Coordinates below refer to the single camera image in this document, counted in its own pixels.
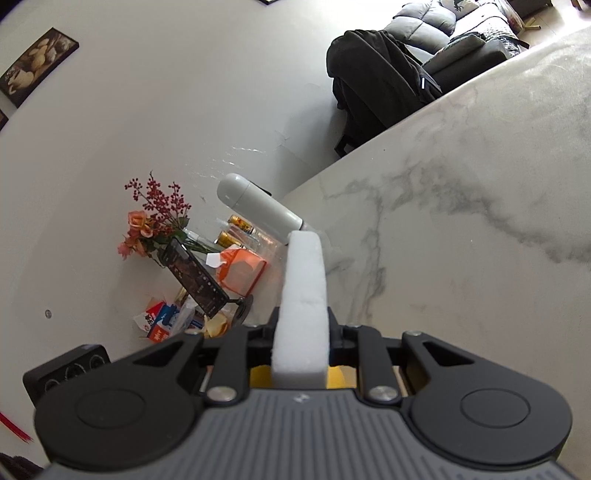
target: orange bag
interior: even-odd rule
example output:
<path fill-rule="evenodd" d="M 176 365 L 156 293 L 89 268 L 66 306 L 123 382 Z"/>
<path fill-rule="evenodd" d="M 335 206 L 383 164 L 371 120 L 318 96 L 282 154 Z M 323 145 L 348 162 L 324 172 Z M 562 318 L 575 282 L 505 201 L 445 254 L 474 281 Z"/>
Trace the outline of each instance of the orange bag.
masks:
<path fill-rule="evenodd" d="M 224 262 L 216 270 L 220 285 L 246 297 L 262 275 L 267 262 L 246 248 L 226 248 L 219 255 Z"/>

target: plastic bag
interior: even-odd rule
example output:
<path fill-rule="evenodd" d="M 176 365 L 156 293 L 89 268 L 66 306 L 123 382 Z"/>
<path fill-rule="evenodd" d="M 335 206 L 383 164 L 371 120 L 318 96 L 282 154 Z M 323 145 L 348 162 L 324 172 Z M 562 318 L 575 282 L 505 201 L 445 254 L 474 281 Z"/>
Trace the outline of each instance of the plastic bag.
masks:
<path fill-rule="evenodd" d="M 525 30 L 523 20 L 507 0 L 495 0 L 495 3 L 501 13 L 507 17 L 509 26 L 515 35 Z"/>

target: black speaker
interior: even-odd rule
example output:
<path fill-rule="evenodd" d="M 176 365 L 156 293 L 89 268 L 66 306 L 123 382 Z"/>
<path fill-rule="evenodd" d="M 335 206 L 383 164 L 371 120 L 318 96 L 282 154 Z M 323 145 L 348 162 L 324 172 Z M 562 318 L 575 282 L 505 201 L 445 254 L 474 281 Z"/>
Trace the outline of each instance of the black speaker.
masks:
<path fill-rule="evenodd" d="M 22 376 L 22 383 L 33 405 L 51 388 L 90 370 L 110 364 L 107 350 L 102 345 L 80 345 Z"/>

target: gray sofa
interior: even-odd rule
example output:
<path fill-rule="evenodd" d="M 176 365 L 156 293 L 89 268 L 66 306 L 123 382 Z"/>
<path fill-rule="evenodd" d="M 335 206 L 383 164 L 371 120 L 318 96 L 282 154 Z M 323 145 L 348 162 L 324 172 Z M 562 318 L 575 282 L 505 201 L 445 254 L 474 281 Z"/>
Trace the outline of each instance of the gray sofa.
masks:
<path fill-rule="evenodd" d="M 404 5 L 385 30 L 409 47 L 447 93 L 520 52 L 517 36 L 494 1 L 481 3 L 456 20 L 456 15 L 438 0 L 415 1 Z M 443 49 L 456 48 L 459 42 L 454 40 L 469 33 L 483 39 L 481 44 L 460 58 L 452 56 L 449 64 L 438 62 L 436 70 L 431 67 L 433 62 L 428 60 Z"/>

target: ribbed gray surface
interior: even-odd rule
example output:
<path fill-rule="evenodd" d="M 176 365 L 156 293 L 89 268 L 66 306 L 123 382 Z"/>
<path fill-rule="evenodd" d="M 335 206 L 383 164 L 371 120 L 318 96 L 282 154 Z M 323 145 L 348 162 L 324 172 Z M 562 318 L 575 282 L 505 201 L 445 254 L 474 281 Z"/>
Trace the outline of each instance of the ribbed gray surface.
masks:
<path fill-rule="evenodd" d="M 546 463 L 518 472 L 457 466 L 419 443 L 394 410 L 351 390 L 252 390 L 209 410 L 191 436 L 151 465 L 119 473 L 52 466 L 40 480 L 567 480 Z"/>

